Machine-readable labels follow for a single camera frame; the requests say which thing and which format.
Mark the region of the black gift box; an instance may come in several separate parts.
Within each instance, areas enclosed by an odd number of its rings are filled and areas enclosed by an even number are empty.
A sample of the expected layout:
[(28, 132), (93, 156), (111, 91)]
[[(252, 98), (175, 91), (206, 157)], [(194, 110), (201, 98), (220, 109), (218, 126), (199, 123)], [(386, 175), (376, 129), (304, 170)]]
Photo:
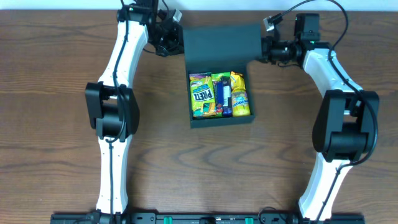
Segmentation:
[(261, 24), (235, 24), (183, 30), (186, 77), (191, 73), (241, 73), (246, 85), (251, 114), (242, 117), (195, 119), (188, 104), (190, 127), (207, 128), (248, 124), (256, 117), (254, 97), (247, 70), (250, 61), (262, 55)]

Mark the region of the yellow candy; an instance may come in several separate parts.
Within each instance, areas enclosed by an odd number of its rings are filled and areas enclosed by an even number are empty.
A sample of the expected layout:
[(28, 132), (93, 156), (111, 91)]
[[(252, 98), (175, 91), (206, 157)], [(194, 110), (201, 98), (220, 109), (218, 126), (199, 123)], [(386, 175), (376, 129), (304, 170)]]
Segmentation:
[(230, 82), (231, 82), (232, 92), (238, 91), (238, 90), (246, 91), (246, 85), (245, 85), (245, 81), (243, 78), (243, 74), (231, 72), (230, 73)]

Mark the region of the Haribo gummy candy bag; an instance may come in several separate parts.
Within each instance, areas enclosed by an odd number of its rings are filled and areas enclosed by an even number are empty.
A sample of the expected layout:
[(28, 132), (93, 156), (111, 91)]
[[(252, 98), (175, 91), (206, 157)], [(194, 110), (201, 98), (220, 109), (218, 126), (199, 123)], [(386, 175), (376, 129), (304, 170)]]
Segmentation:
[[(211, 75), (212, 80), (213, 80), (213, 86), (214, 86), (214, 90), (215, 90), (215, 83), (216, 82), (221, 82), (221, 78), (222, 77), (229, 77), (230, 79), (230, 73), (229, 72), (223, 72), (223, 73), (214, 73)], [(223, 117), (223, 107), (219, 108), (216, 106), (216, 116), (217, 117)]]

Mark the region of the yellow Mentos gum bottle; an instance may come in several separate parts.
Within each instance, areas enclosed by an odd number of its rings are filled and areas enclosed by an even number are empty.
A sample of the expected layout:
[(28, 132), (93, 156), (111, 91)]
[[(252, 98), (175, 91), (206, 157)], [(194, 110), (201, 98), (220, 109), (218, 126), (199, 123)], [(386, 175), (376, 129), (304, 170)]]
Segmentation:
[(231, 99), (234, 117), (248, 116), (251, 114), (249, 100), (245, 90), (234, 90)]

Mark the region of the blue Eclipse mint tin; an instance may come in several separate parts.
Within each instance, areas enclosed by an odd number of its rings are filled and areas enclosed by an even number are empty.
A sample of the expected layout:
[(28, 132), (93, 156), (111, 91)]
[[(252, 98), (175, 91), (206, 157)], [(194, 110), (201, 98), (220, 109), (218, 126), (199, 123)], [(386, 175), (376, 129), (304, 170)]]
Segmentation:
[(215, 83), (215, 101), (216, 101), (217, 107), (219, 107), (219, 108), (223, 107), (224, 94), (223, 94), (223, 83), (222, 82)]

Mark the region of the dark blue candy bar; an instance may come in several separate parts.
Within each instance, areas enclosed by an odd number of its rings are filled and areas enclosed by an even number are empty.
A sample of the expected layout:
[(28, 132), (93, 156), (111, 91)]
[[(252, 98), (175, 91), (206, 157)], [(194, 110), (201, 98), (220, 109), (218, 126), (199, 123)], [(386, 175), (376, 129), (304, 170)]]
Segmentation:
[(231, 117), (233, 115), (231, 102), (231, 85), (229, 77), (221, 78), (223, 84), (223, 117)]

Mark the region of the Pretz snack box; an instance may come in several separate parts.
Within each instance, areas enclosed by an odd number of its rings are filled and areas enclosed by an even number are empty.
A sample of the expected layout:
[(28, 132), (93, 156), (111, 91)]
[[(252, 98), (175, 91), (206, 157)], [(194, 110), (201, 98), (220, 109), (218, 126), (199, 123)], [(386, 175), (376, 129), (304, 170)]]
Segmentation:
[(192, 116), (207, 118), (216, 114), (211, 72), (189, 74)]

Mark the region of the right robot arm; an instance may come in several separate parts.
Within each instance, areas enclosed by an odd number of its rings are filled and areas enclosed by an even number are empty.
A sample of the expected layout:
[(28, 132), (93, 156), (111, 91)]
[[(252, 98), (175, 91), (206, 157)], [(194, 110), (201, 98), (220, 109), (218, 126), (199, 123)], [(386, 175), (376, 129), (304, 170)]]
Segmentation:
[(320, 16), (295, 17), (294, 40), (281, 40), (277, 26), (282, 15), (269, 16), (264, 25), (262, 60), (286, 67), (295, 62), (316, 84), (322, 103), (312, 129), (315, 165), (298, 210), (281, 214), (285, 223), (361, 223), (362, 217), (336, 217), (333, 202), (349, 170), (364, 163), (377, 143), (379, 96), (356, 84), (340, 65), (335, 46), (322, 42)]

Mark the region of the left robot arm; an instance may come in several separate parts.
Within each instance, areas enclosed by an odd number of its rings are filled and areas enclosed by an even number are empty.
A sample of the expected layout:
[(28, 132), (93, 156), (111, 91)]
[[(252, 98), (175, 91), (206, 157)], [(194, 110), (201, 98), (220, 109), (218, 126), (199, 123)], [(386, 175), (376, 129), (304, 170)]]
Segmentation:
[(158, 1), (123, 2), (117, 13), (118, 33), (105, 71), (88, 83), (85, 99), (90, 126), (101, 152), (99, 197), (93, 223), (124, 223), (128, 151), (137, 132), (140, 111), (133, 81), (141, 54), (151, 44), (161, 57), (184, 52), (182, 13), (158, 8)]

